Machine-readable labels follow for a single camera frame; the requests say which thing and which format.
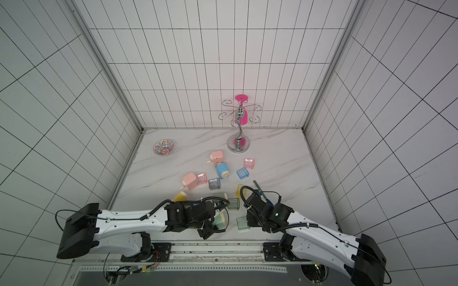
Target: marble table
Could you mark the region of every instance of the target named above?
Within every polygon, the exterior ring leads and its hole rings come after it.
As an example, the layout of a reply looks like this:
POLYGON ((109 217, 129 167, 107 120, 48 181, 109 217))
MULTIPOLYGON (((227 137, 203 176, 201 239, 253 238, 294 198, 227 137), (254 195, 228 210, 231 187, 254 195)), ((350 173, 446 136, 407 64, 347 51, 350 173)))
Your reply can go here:
MULTIPOLYGON (((222 150, 224 162, 231 174, 221 180, 221 189, 210 190, 208 184, 191 191, 183 190, 190 200, 221 192, 235 197, 239 184, 255 187, 256 180, 263 191, 276 191, 282 203, 306 217, 337 229, 302 131, 299 129, 248 129, 244 134, 251 141, 248 151, 235 154, 226 146, 227 138, 237 130, 149 130, 146 132, 138 153, 127 174, 113 210, 150 210, 165 199, 172 199, 180 191, 181 179, 193 172, 205 172, 208 179, 216 178, 212 163, 207 163, 210 153, 222 150), (174 150, 168 156, 153 152, 154 144, 161 139, 171 139, 174 150), (248 178, 240 180, 236 171, 243 167, 245 158, 254 158, 254 169, 248 169, 248 178)), ((275 203, 277 195, 267 193, 275 203)), ((238 217, 246 216, 240 200, 239 210, 229 210, 229 226, 226 232, 215 233, 208 240, 279 240, 281 232, 269 234, 260 227, 239 231, 238 217)), ((182 232, 151 233, 158 240, 201 240, 196 230, 182 232)))

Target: blue toy cylinder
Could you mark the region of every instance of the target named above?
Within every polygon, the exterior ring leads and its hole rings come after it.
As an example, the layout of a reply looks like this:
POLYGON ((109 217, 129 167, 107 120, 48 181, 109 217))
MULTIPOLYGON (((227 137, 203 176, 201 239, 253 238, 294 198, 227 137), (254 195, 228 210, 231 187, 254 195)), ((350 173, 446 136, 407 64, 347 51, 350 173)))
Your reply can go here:
POLYGON ((229 176, 229 169, 228 166, 224 163, 219 163, 216 167, 216 173, 218 173, 218 176, 220 179, 225 178, 229 176))

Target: white tiled wall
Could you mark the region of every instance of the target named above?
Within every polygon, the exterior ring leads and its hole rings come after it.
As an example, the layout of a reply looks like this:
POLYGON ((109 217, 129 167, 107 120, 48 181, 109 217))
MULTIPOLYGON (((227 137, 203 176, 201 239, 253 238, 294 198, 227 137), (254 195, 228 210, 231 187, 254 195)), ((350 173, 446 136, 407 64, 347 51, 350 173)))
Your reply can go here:
POLYGON ((143 126, 300 128, 356 0, 76 0, 143 126))
POLYGON ((0 285, 62 285, 55 212, 106 205, 138 134, 107 80, 62 0, 0 1, 0 285))
POLYGON ((343 231, 375 239, 393 284, 455 285, 458 2, 415 2, 367 2, 306 134, 343 231))

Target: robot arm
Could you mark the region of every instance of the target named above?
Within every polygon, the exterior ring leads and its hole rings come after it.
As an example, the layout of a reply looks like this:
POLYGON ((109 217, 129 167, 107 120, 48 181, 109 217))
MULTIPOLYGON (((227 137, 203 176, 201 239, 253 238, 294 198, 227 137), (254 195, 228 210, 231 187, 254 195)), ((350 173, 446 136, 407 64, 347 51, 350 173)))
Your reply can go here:
POLYGON ((216 210, 228 204, 228 200, 219 197, 165 200, 151 211, 99 210, 98 203, 88 204, 66 220, 57 258, 72 259, 91 252, 119 253, 135 261, 145 260, 151 255, 151 239, 146 232, 181 232, 191 228, 207 239, 214 232, 224 231, 212 222, 216 210))
POLYGON ((283 232, 279 250, 284 260, 307 259, 324 264, 347 275, 356 286, 381 286, 386 258, 375 241, 334 231, 308 219, 292 208, 262 201, 259 190, 248 186, 240 189, 240 197, 248 210, 248 225, 266 232, 283 232), (243 190, 253 193, 245 199, 243 190))
MULTIPOLYGON (((248 225, 284 235, 278 245, 286 261, 312 260, 334 268, 356 286, 381 286, 386 259, 374 240, 343 234, 321 226, 279 202, 267 204, 260 191, 244 186, 240 196, 247 208, 248 225), (253 193, 245 199, 244 189, 253 193)), ((133 262, 152 255, 147 232, 181 232, 197 229, 203 239, 223 232, 212 225, 216 210, 229 201, 207 197, 200 201, 165 200, 151 211, 99 210, 98 203, 88 204, 65 222, 57 258, 71 259, 91 253, 118 253, 133 262)))

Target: patterned bowl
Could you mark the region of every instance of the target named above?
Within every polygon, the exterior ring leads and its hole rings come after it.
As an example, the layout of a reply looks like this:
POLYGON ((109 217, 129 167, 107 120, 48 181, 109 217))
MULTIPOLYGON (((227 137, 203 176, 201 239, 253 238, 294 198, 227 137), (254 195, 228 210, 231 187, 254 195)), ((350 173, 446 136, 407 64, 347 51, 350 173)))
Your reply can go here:
POLYGON ((170 139, 160 140, 154 144, 154 153, 161 156, 167 156, 172 152, 173 146, 173 142, 170 139))

